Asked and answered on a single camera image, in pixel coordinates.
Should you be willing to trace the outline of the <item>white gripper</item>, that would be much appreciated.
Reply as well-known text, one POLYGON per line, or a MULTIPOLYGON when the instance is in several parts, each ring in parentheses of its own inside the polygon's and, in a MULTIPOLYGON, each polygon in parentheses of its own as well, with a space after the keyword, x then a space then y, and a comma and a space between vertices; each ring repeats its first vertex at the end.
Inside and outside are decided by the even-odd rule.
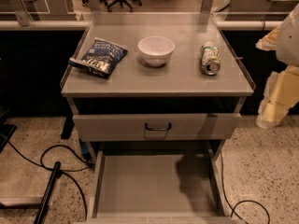
POLYGON ((267 79, 256 124, 271 129, 280 124, 299 103, 299 4, 288 17, 256 43, 264 51, 276 50, 277 59, 287 68, 272 72, 267 79))

